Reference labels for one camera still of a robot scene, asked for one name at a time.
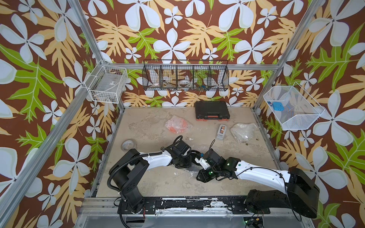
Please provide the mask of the orange plastic plate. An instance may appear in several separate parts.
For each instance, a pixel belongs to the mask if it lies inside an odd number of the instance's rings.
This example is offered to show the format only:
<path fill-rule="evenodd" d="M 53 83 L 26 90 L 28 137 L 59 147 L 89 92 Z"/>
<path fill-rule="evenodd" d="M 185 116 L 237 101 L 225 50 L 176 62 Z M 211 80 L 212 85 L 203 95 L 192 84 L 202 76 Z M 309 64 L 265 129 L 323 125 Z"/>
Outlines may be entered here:
<path fill-rule="evenodd" d="M 189 129 L 189 124 L 185 120 L 171 120 L 166 124 L 168 130 L 174 134 L 184 133 Z"/>

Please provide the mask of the clear bubble wrap sheet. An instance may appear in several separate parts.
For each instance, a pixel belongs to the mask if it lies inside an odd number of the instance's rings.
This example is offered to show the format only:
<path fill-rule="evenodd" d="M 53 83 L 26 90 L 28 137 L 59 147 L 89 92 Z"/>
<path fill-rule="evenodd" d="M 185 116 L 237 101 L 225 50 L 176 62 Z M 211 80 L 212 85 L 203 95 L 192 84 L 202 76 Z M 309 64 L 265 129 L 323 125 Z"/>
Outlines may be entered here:
<path fill-rule="evenodd" d="M 178 116 L 173 116 L 168 119 L 165 123 L 165 127 L 174 134 L 182 134 L 193 128 L 190 122 Z"/>

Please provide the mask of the black dinner plate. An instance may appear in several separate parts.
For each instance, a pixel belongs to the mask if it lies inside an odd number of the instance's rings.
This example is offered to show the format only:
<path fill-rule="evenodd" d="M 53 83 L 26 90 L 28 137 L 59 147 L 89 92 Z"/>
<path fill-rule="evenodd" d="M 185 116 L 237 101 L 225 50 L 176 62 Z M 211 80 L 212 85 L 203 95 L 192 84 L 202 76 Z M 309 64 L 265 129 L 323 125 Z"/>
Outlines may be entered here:
<path fill-rule="evenodd" d="M 190 156 L 192 158 L 192 163 L 200 166 L 199 160 L 202 157 L 202 153 L 197 150 L 191 150 Z"/>

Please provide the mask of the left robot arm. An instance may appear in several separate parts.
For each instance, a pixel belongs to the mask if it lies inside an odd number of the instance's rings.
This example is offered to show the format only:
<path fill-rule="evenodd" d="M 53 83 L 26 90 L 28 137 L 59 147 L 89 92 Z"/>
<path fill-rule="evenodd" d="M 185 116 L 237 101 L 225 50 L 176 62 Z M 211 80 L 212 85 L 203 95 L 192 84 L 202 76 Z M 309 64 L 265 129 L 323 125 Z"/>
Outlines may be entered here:
<path fill-rule="evenodd" d="M 140 153 L 137 149 L 130 149 L 110 169 L 106 184 L 119 193 L 128 210 L 138 213 L 144 206 L 144 198 L 137 186 L 148 170 L 170 165 L 177 169 L 189 168 L 192 161 L 192 149 L 182 136 L 158 152 Z"/>

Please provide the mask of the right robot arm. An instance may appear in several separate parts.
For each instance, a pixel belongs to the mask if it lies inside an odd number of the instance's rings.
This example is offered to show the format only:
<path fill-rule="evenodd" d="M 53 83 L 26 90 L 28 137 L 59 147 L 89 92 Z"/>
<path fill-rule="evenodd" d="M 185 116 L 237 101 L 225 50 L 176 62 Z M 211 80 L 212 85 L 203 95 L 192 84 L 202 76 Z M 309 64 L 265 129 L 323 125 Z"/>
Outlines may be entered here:
<path fill-rule="evenodd" d="M 301 169 L 279 171 L 238 158 L 224 159 L 213 149 L 205 154 L 196 154 L 194 163 L 202 166 L 196 179 L 203 183 L 229 179 L 253 181 L 271 187 L 270 191 L 249 191 L 244 202 L 248 211 L 287 208 L 307 218 L 317 216 L 319 187 Z"/>

